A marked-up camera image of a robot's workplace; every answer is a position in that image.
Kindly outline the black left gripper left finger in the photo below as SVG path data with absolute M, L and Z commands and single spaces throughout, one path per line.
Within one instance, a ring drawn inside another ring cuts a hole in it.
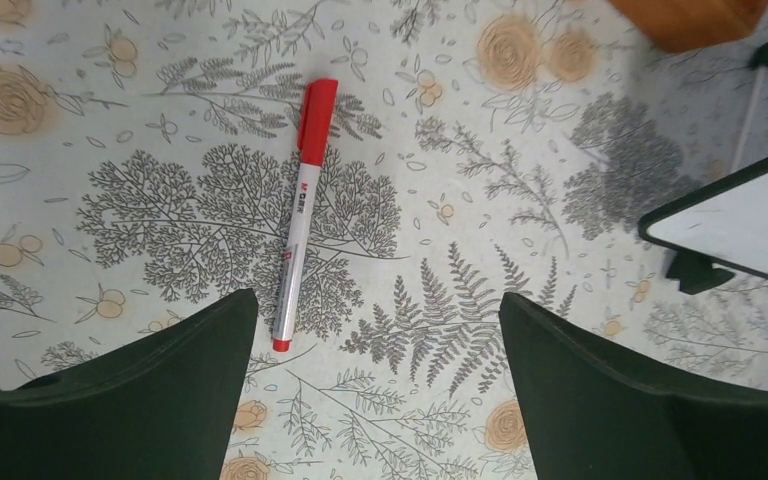
M 216 479 L 257 327 L 250 289 L 0 389 L 0 479 Z

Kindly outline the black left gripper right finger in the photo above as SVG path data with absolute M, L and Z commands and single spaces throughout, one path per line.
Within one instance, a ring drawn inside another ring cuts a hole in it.
M 499 322 L 542 479 L 768 479 L 768 391 L 656 361 L 508 292 Z

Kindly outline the white whiteboard black frame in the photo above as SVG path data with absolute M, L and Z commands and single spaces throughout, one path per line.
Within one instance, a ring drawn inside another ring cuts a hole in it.
M 736 272 L 768 280 L 768 157 L 645 214 L 638 233 L 673 251 L 666 276 L 685 294 Z

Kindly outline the red white marker pen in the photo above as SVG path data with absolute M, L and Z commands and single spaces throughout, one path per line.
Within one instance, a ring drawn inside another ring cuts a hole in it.
M 338 81 L 333 78 L 316 79 L 305 90 L 297 137 L 299 168 L 283 252 L 279 313 L 272 328 L 272 348 L 278 353 L 289 350 L 294 334 L 315 195 L 337 93 Z

